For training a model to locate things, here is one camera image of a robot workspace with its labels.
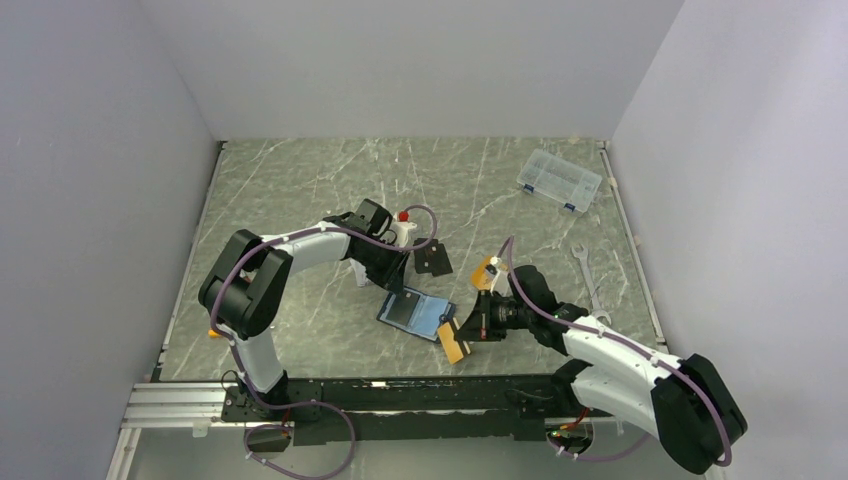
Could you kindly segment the gold magnetic stripe card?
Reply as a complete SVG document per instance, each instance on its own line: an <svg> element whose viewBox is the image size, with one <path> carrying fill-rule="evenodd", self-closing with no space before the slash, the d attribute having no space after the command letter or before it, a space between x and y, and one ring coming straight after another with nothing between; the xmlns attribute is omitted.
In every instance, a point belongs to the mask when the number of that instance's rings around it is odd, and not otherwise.
<svg viewBox="0 0 848 480"><path fill-rule="evenodd" d="M471 354L469 344L458 339L458 331L459 326L454 319L443 322L437 329L439 343L451 365L459 363Z"/></svg>

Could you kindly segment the blue leather card holder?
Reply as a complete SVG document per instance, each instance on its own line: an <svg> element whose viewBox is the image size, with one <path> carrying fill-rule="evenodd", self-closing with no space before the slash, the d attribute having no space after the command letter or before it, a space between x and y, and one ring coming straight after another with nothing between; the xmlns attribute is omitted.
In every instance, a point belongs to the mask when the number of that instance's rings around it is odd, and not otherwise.
<svg viewBox="0 0 848 480"><path fill-rule="evenodd" d="M383 312L386 308L387 298L390 294L395 293L389 293L387 295L385 301L383 302L382 306L380 307L380 310L377 313L376 319L379 322L397 328L415 337L433 343L439 343L437 329L443 322L453 317L453 314L456 310L456 305L446 298L428 295L419 290L415 290L409 287L405 287L400 294L402 294L404 291L411 291L420 295L419 303L415 308L414 314L409 325L407 327L400 327L398 325L389 323L383 319Z"/></svg>

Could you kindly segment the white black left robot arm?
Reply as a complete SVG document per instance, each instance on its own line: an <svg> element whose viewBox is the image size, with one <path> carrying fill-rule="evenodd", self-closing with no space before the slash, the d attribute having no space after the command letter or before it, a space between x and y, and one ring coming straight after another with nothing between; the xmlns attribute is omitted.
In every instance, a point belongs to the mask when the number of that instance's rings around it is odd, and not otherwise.
<svg viewBox="0 0 848 480"><path fill-rule="evenodd" d="M274 238L235 232L201 284L199 303L215 333L225 337L248 407L264 420L279 417L290 400L288 375L270 326L290 276L328 262L350 260L365 278L390 293L403 289L409 258L409 212L390 213L370 199L354 212Z"/></svg>

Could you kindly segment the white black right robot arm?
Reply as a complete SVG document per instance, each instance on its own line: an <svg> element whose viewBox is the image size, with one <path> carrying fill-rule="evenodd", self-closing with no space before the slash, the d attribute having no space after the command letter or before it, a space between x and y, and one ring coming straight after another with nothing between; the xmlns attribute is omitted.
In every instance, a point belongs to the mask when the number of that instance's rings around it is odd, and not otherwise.
<svg viewBox="0 0 848 480"><path fill-rule="evenodd" d="M521 390L509 399L534 400L564 415L610 414L658 440L693 474L727 464L748 422L710 360L698 354L681 359L623 336L587 309L557 300L534 266L487 266L484 275L496 287L478 292L465 321L447 323L460 350L526 330L567 358L540 393Z"/></svg>

